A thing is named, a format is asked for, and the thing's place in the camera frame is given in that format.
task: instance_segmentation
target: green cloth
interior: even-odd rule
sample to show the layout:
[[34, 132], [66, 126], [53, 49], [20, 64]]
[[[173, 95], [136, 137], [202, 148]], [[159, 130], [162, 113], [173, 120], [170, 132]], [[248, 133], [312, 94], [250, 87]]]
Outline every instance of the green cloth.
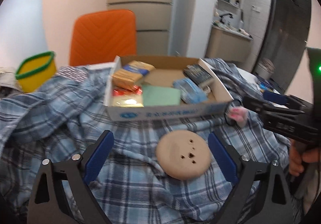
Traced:
[[142, 86], [144, 106], [179, 105], [181, 91], [171, 87]]

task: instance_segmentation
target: human hand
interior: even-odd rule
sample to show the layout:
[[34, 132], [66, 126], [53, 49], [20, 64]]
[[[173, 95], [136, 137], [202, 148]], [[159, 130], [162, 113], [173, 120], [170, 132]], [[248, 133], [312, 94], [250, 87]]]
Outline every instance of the human hand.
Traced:
[[320, 148], [315, 148], [304, 152], [302, 155], [299, 154], [294, 144], [295, 141], [291, 140], [292, 146], [289, 152], [289, 173], [293, 176], [299, 176], [303, 171], [304, 167], [302, 166], [302, 161], [307, 163], [319, 162], [319, 151]]

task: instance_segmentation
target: faucet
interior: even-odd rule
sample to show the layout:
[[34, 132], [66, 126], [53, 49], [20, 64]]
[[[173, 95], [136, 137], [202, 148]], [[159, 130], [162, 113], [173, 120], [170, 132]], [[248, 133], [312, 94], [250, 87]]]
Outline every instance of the faucet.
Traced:
[[233, 18], [233, 14], [232, 14], [232, 13], [225, 13], [225, 14], [220, 15], [219, 17], [220, 17], [221, 19], [220, 19], [219, 21], [220, 21], [222, 24], [224, 24], [223, 17], [224, 17], [224, 16], [227, 16], [227, 15], [229, 15], [230, 18]]

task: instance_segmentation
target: beige disc with holes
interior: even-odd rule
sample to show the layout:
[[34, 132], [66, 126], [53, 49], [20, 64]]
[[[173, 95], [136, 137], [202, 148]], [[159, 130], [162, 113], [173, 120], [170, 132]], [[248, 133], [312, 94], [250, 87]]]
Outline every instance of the beige disc with holes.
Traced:
[[178, 130], [164, 135], [156, 147], [156, 157], [171, 177], [188, 180], [201, 176], [211, 164], [211, 151], [197, 134]]

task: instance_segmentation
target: metal screw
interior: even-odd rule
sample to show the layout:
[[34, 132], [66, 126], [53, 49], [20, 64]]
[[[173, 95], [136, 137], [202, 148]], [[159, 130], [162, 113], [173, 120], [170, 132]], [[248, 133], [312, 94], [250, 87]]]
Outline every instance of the metal screw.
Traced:
[[249, 161], [250, 160], [250, 157], [248, 155], [242, 155], [242, 160], [243, 161]]
[[272, 165], [273, 165], [273, 166], [279, 166], [279, 162], [278, 162], [277, 160], [273, 160], [273, 161], [272, 161]]
[[50, 162], [49, 159], [44, 159], [44, 160], [42, 161], [42, 164], [43, 164], [43, 165], [47, 165], [49, 162]]
[[71, 158], [74, 160], [74, 161], [78, 161], [80, 159], [80, 154], [74, 154]]

